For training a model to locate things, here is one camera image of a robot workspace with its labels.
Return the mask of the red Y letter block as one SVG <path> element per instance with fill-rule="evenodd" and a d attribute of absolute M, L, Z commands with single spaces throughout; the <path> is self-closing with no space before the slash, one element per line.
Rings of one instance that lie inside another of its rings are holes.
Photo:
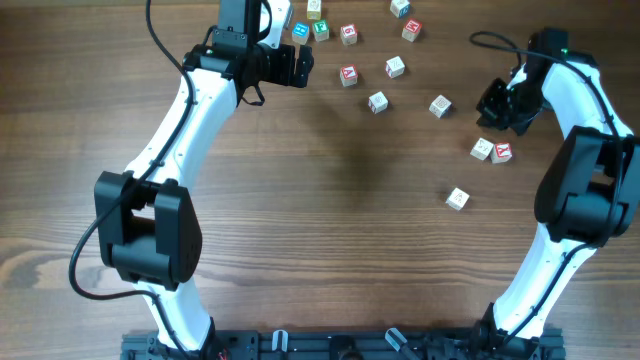
<path fill-rule="evenodd" d="M 493 164 L 505 163 L 513 157 L 511 145 L 509 143 L 496 143 L 490 153 Z"/>

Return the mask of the plain red trimmed block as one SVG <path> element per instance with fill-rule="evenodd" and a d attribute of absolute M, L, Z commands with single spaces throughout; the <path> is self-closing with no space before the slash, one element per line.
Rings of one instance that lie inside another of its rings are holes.
<path fill-rule="evenodd" d="M 389 101 L 382 91 L 379 91 L 368 98 L 368 107 L 374 114 L 378 114 L 387 109 Z"/>

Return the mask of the red edged plain block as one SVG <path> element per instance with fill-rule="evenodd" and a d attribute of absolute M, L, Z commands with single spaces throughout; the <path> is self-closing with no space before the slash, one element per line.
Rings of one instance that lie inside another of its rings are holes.
<path fill-rule="evenodd" d="M 404 73 L 406 66 L 400 56 L 386 61 L 385 72 L 390 78 L 396 78 Z"/>

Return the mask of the green edged plain block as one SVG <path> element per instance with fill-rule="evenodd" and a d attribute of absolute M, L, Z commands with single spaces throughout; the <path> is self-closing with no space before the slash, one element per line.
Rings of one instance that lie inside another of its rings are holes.
<path fill-rule="evenodd" d="M 470 195 L 460 188 L 454 188 L 446 199 L 446 204 L 456 211 L 464 208 L 469 201 Z"/>

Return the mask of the plain wooden picture block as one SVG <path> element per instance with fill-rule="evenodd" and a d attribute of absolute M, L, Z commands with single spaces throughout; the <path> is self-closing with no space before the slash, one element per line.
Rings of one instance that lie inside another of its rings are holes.
<path fill-rule="evenodd" d="M 485 161 L 491 154 L 494 144 L 484 138 L 479 138 L 471 149 L 470 155 Z"/>

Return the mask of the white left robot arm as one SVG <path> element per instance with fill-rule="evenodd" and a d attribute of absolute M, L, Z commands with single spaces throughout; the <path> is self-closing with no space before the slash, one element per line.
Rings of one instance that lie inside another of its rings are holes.
<path fill-rule="evenodd" d="M 95 184 L 102 261 L 145 297 L 158 326 L 124 336 L 124 359 L 231 356 L 195 285 L 203 237 L 190 189 L 247 89 L 306 86 L 311 48 L 281 41 L 292 14 L 288 1 L 221 2 L 217 24 L 179 63 L 179 91 L 151 141 L 123 173 Z"/>

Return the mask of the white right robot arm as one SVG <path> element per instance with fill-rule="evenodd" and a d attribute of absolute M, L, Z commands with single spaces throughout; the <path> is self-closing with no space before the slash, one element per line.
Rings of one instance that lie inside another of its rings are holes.
<path fill-rule="evenodd" d="M 544 110 L 555 113 L 564 142 L 534 201 L 537 230 L 508 289 L 467 341 L 469 355 L 543 357 L 546 318 L 577 269 L 622 235 L 639 205 L 639 139 L 617 116 L 592 55 L 570 50 L 566 31 L 544 28 L 519 48 L 511 80 L 495 79 L 476 106 L 478 125 L 524 134 Z"/>

